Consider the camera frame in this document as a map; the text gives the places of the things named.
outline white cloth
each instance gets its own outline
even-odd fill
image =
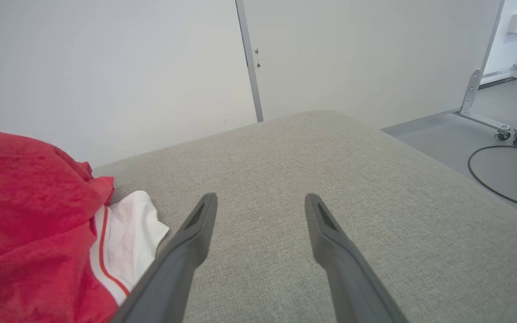
[[[91,248],[92,270],[121,305],[153,262],[169,227],[158,221],[157,210],[144,191],[101,207],[94,220],[97,240]]]

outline red cloth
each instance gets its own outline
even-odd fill
[[[103,322],[117,310],[89,260],[113,178],[91,173],[52,145],[0,133],[0,322]]]

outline gray fabric surface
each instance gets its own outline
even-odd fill
[[[517,322],[517,211],[396,139],[309,112],[121,160],[174,230],[205,192],[218,213],[185,323],[335,322],[304,196],[319,194],[411,322]]]

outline black cable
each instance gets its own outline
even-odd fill
[[[474,174],[474,171],[472,170],[472,167],[470,166],[470,161],[472,160],[472,157],[474,157],[474,155],[476,155],[476,153],[480,152],[480,151],[483,151],[484,149],[489,149],[489,148],[517,148],[517,146],[488,146],[488,147],[483,147],[483,148],[480,148],[478,150],[476,150],[474,153],[472,153],[472,155],[470,155],[470,158],[468,158],[468,170],[470,171],[470,174],[472,174],[472,176],[474,176],[474,178],[480,182],[480,184],[484,185],[486,188],[488,188],[488,190],[491,190],[492,192],[498,194],[499,196],[502,196],[503,198],[507,199],[507,200],[510,200],[514,203],[517,203],[517,201],[511,197],[508,197],[508,196],[505,196],[504,194],[501,194],[500,192],[496,191],[495,189],[491,188],[490,186],[488,186],[488,184],[486,184],[485,182],[482,182],[482,180],[480,178],[478,178],[478,176],[476,176],[476,174]]]

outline white board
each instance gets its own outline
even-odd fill
[[[96,167],[255,122],[234,0],[0,0],[0,131]]]
[[[378,128],[457,110],[500,0],[244,0],[265,120],[338,110]]]

